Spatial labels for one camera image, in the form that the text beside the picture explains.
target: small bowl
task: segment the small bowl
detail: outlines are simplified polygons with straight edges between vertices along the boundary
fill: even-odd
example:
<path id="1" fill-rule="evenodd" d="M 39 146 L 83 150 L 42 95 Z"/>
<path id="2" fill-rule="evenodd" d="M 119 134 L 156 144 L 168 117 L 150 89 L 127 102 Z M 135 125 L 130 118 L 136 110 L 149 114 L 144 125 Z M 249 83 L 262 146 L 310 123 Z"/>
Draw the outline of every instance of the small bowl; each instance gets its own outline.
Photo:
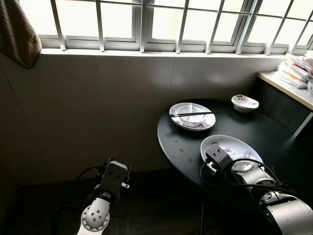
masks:
<path id="1" fill-rule="evenodd" d="M 234 104 L 234 109 L 237 110 L 239 113 L 250 113 L 251 111 L 253 111 L 254 109 L 245 109 L 245 108 L 242 108 L 240 106 L 237 106 L 236 104 Z"/>
<path id="2" fill-rule="evenodd" d="M 177 114 L 188 113 L 189 106 L 181 106 L 177 109 Z M 202 109 L 199 109 L 195 106 L 191 108 L 192 113 L 199 113 L 203 112 Z M 205 115 L 197 115 L 197 116 L 186 116 L 186 117 L 179 117 L 181 122 L 189 127 L 197 127 L 201 122 L 204 121 Z"/>
<path id="3" fill-rule="evenodd" d="M 258 101 L 242 94 L 234 95 L 231 102 L 233 102 L 235 110 L 240 113 L 249 113 L 259 107 Z"/>

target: window pane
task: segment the window pane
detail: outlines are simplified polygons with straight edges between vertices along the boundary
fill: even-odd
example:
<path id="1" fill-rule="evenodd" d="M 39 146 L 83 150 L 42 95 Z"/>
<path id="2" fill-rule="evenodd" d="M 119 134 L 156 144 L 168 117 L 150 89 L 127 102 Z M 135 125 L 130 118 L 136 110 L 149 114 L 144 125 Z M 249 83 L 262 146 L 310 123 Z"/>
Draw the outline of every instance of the window pane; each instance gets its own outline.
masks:
<path id="1" fill-rule="evenodd" d="M 20 0 L 20 4 L 37 34 L 57 35 L 50 0 Z"/>
<path id="2" fill-rule="evenodd" d="M 185 0 L 155 0 L 154 5 L 184 7 Z"/>
<path id="3" fill-rule="evenodd" d="M 304 45 L 306 46 L 309 43 L 309 40 L 313 34 L 313 23 L 308 23 L 308 26 L 306 27 L 304 33 L 302 34 L 302 37 L 300 38 L 300 41 L 298 42 L 298 45 Z"/>
<path id="4" fill-rule="evenodd" d="M 133 7 L 110 3 L 101 4 L 104 37 L 132 38 Z"/>
<path id="5" fill-rule="evenodd" d="M 275 43 L 290 44 L 295 42 L 299 37 L 304 24 L 304 21 L 286 19 Z"/>
<path id="6" fill-rule="evenodd" d="M 179 36 L 182 10 L 155 8 L 153 13 L 152 37 L 174 39 Z"/>
<path id="7" fill-rule="evenodd" d="M 257 17 L 250 33 L 248 42 L 267 43 L 273 40 L 281 19 L 271 17 Z"/>
<path id="8" fill-rule="evenodd" d="M 263 0 L 259 13 L 272 16 L 283 16 L 290 0 Z"/>
<path id="9" fill-rule="evenodd" d="M 230 42 L 233 36 L 238 15 L 222 13 L 216 29 L 214 41 Z"/>
<path id="10" fill-rule="evenodd" d="M 241 11 L 244 0 L 225 0 L 223 11 Z"/>
<path id="11" fill-rule="evenodd" d="M 98 37 L 98 23 L 94 2 L 58 0 L 63 34 Z"/>
<path id="12" fill-rule="evenodd" d="M 207 41 L 212 34 L 215 19 L 215 12 L 188 10 L 183 39 Z"/>
<path id="13" fill-rule="evenodd" d="M 294 0 L 288 13 L 288 17 L 307 19 L 312 9 L 312 0 Z"/>
<path id="14" fill-rule="evenodd" d="M 220 0 L 189 0 L 188 7 L 217 10 L 220 7 L 220 3 Z"/>

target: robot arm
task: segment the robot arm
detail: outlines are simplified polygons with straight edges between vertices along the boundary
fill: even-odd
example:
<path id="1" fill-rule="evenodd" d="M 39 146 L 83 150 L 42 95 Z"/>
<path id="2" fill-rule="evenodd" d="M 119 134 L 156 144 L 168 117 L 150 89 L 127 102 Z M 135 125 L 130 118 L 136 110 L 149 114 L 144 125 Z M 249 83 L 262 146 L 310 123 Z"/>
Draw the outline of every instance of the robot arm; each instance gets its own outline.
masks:
<path id="1" fill-rule="evenodd" d="M 272 187 L 279 188 L 280 183 L 274 175 L 265 172 L 264 167 L 254 161 L 234 162 L 218 144 L 212 145 L 206 156 L 213 174 L 228 173 L 234 184 L 263 186 L 246 189 L 274 234 L 313 234 L 313 210 L 294 195 L 283 193 L 284 188 L 273 190 Z"/>
<path id="2" fill-rule="evenodd" d="M 110 205 L 120 197 L 121 187 L 129 188 L 124 183 L 128 169 L 116 161 L 109 162 L 100 184 L 94 189 L 95 198 L 87 206 L 81 216 L 81 225 L 77 235 L 101 235 L 110 221 Z"/>

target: window sill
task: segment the window sill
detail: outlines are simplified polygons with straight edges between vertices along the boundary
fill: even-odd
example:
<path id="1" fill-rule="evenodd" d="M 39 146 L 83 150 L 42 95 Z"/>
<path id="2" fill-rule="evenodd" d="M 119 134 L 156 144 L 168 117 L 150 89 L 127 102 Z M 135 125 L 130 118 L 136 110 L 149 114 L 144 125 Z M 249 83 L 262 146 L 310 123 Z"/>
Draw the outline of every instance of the window sill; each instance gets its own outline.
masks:
<path id="1" fill-rule="evenodd" d="M 158 52 L 147 51 L 140 53 L 139 51 L 126 50 L 100 50 L 93 49 L 67 49 L 65 51 L 59 48 L 43 48 L 41 54 L 45 55 L 94 55 L 94 56 L 133 56 L 133 57 L 194 57 L 194 58 L 269 58 L 269 59 L 283 59 L 285 55 L 264 55 L 264 54 L 241 54 L 235 53 L 211 53 L 205 54 L 203 52 Z"/>

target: plate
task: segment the plate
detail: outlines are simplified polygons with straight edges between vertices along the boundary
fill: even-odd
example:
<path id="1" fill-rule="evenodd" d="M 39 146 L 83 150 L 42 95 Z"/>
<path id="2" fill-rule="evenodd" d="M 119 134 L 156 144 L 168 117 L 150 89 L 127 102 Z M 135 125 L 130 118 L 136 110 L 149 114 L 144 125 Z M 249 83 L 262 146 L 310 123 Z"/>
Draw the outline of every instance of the plate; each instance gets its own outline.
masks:
<path id="1" fill-rule="evenodd" d="M 231 157 L 232 160 L 250 158 L 263 162 L 259 154 L 249 145 L 239 139 L 223 135 L 209 136 L 202 141 L 200 151 L 203 161 L 207 158 L 205 151 L 214 143 L 217 143 Z"/>
<path id="2" fill-rule="evenodd" d="M 199 105 L 199 104 L 192 103 L 192 105 L 194 107 L 200 109 L 201 112 L 210 112 L 211 111 L 208 108 L 205 108 L 204 106 Z M 177 114 L 177 109 L 182 107 L 182 106 L 189 106 L 189 103 L 178 103 L 178 104 L 173 105 L 170 108 L 170 114 Z M 179 117 L 172 117 L 171 119 L 177 126 L 183 128 L 185 130 L 188 130 L 188 131 L 205 131 L 205 130 L 211 128 L 215 124 L 215 121 L 216 121 L 214 114 L 207 114 L 207 115 L 205 115 L 204 121 L 200 122 L 198 126 L 190 127 L 190 126 L 186 126 L 185 124 L 183 124 L 180 121 Z"/>

